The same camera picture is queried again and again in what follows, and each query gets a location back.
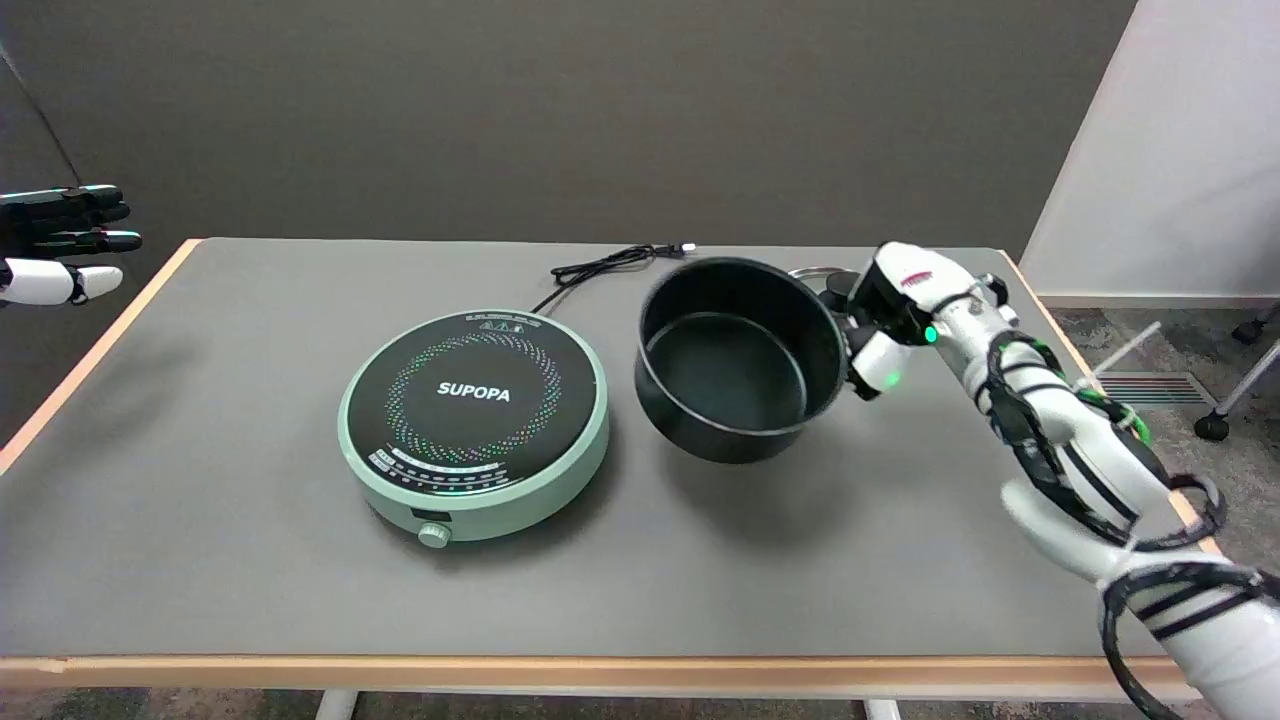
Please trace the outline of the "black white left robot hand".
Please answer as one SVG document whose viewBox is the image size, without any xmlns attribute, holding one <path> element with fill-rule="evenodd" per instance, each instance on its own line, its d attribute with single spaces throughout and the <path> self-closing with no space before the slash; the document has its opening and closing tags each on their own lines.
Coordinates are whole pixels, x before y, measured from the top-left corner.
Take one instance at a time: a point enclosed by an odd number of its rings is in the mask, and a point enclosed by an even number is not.
<svg viewBox="0 0 1280 720">
<path fill-rule="evenodd" d="M 143 246 L 114 229 L 131 214 L 114 184 L 55 187 L 1 196 L 1 305 L 81 306 L 116 290 L 124 272 L 68 258 L 118 255 Z"/>
</svg>

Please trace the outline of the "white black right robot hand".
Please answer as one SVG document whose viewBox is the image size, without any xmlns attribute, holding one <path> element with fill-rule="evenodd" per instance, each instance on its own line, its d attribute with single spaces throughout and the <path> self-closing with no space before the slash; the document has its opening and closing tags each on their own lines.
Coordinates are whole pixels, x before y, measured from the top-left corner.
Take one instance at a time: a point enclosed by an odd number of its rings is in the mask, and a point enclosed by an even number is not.
<svg viewBox="0 0 1280 720">
<path fill-rule="evenodd" d="M 934 350 L 974 389 L 992 341 L 1019 323 L 1001 278 L 904 242 L 882 243 L 860 272 L 829 275 L 820 299 L 846 323 L 847 380 L 865 401 L 899 384 L 915 348 Z"/>
</svg>

